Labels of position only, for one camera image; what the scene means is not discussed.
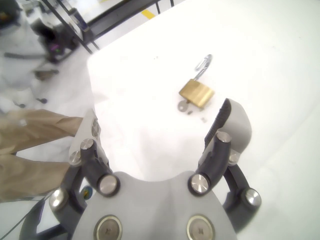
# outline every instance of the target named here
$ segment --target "chair wheel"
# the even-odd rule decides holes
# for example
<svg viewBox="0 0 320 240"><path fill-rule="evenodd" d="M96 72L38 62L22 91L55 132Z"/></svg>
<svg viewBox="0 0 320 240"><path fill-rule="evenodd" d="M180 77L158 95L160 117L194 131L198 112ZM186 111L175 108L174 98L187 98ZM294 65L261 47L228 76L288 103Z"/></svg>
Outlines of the chair wheel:
<svg viewBox="0 0 320 240"><path fill-rule="evenodd" d="M40 103L43 103L43 104L48 102L48 100L45 98L42 98L42 99L37 98L36 100L39 101Z"/></svg>

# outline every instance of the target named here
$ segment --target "black metal frame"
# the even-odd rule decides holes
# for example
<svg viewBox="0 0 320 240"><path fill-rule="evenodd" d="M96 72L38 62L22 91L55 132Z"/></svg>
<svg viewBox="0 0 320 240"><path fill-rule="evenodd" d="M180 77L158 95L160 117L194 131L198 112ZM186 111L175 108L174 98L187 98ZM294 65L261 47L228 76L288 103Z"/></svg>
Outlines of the black metal frame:
<svg viewBox="0 0 320 240"><path fill-rule="evenodd" d="M80 44L90 53L93 54L91 49L86 45L86 43L83 42L83 40L78 36L76 32L72 30L72 28L68 25L68 23L61 17L61 15L58 14L58 12L53 8L53 6L47 1L47 0L42 0L43 3L52 11L52 13L59 19L59 21L66 27L67 31L73 35L79 42Z"/></svg>
<svg viewBox="0 0 320 240"><path fill-rule="evenodd" d="M106 10L102 14L98 15L96 18L92 19L87 23L90 30L89 31L82 31L82 39L72 30L72 28L63 20L63 18L57 13L57 11L53 8L53 6L47 1L42 0L43 3L53 12L53 14L61 21L63 25L67 27L68 32L70 32L80 43L81 45L90 53L92 54L92 51L90 48L88 48L87 44L92 43L97 49L99 47L94 42L94 40L98 39L105 33L109 32L116 26L120 25L124 21L128 20L132 16L138 14L139 12L147 9L148 7L152 5L156 5L158 14L160 14L160 8L158 2L160 0L123 0L116 4L115 6L111 7L110 9ZM65 5L62 3L62 1L57 0L57 2L62 6L62 8L68 13L68 9L65 7ZM131 3L130 8L133 8L129 13L126 14L120 14L117 15L117 20L114 21L114 15L113 13L116 13L117 11L121 11L121 7L125 7ZM174 6L174 0L170 0L171 7Z"/></svg>
<svg viewBox="0 0 320 240"><path fill-rule="evenodd" d="M124 21L128 20L129 18L133 17L134 15L138 14L139 12L147 9L153 4L157 4L157 8L159 8L158 1L160 0L144 0L143 4L141 5L141 1L135 0L122 0L121 2L117 3L115 6L109 8L102 14L98 15L91 21L87 23L90 27L92 33L82 32L82 37L85 42L89 41L90 39L98 39L99 37L103 36L113 28L117 27ZM123 12L123 7L127 6L128 4L133 4L130 9L133 9L127 12L125 15Z"/></svg>

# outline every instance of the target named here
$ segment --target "person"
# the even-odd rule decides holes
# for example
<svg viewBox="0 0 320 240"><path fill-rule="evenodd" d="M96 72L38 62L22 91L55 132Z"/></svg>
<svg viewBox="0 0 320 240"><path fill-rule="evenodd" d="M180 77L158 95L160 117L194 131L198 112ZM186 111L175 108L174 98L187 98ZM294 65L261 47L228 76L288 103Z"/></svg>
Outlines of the person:
<svg viewBox="0 0 320 240"><path fill-rule="evenodd" d="M81 122L81 117L47 110L2 113L0 202L44 195L58 188L70 166L68 162L32 161L16 156L16 152L63 137L74 137Z"/></svg>

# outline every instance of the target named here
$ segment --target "screw head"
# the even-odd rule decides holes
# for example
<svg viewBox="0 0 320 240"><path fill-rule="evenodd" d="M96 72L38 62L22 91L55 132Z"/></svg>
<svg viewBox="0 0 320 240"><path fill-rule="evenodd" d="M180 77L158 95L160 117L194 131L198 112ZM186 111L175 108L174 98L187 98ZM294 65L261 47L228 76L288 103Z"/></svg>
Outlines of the screw head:
<svg viewBox="0 0 320 240"><path fill-rule="evenodd" d="M231 141L229 134L222 131L217 132L217 138L224 143L229 143Z"/></svg>
<svg viewBox="0 0 320 240"><path fill-rule="evenodd" d="M52 210L57 210L63 206L63 204L66 202L66 198L67 193L63 189L59 188L51 194L49 199L49 206Z"/></svg>
<svg viewBox="0 0 320 240"><path fill-rule="evenodd" d="M97 240L119 240L122 235L120 220L112 215L103 217L96 225Z"/></svg>
<svg viewBox="0 0 320 240"><path fill-rule="evenodd" d="M94 144L94 140L92 138L86 138L81 142L81 149L87 150Z"/></svg>
<svg viewBox="0 0 320 240"><path fill-rule="evenodd" d="M229 157L229 164L232 166L237 164L239 161L240 155L241 154L239 152L231 149L230 150L230 157Z"/></svg>
<svg viewBox="0 0 320 240"><path fill-rule="evenodd" d="M248 203L255 207L259 207L262 203L260 194L251 188L246 191L245 198L247 199Z"/></svg>
<svg viewBox="0 0 320 240"><path fill-rule="evenodd" d="M73 152L69 157L69 163L71 165L77 165L81 162L80 151Z"/></svg>
<svg viewBox="0 0 320 240"><path fill-rule="evenodd" d="M197 193L203 194L207 192L207 190L209 189L209 184L207 179L200 174L195 174L191 178L190 182L191 182L192 189Z"/></svg>
<svg viewBox="0 0 320 240"><path fill-rule="evenodd" d="M212 223L202 215L195 215L189 219L186 232L190 240L213 240L215 238Z"/></svg>
<svg viewBox="0 0 320 240"><path fill-rule="evenodd" d="M105 195L113 193L117 189L117 186L118 181L113 175L105 175L99 183L100 192Z"/></svg>

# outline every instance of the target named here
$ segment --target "white tabletop surface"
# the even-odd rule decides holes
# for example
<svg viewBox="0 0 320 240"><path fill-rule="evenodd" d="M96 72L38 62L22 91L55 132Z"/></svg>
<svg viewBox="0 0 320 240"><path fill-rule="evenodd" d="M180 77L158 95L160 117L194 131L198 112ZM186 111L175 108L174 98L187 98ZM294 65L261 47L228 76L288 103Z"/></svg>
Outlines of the white tabletop surface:
<svg viewBox="0 0 320 240"><path fill-rule="evenodd" d="M95 53L88 70L113 171L155 181L196 170L231 98L252 126L239 166L262 196L238 238L319 239L319 23L318 0L186 0ZM178 92L207 54L200 82L216 93L187 115ZM213 191L223 202L225 181Z"/></svg>

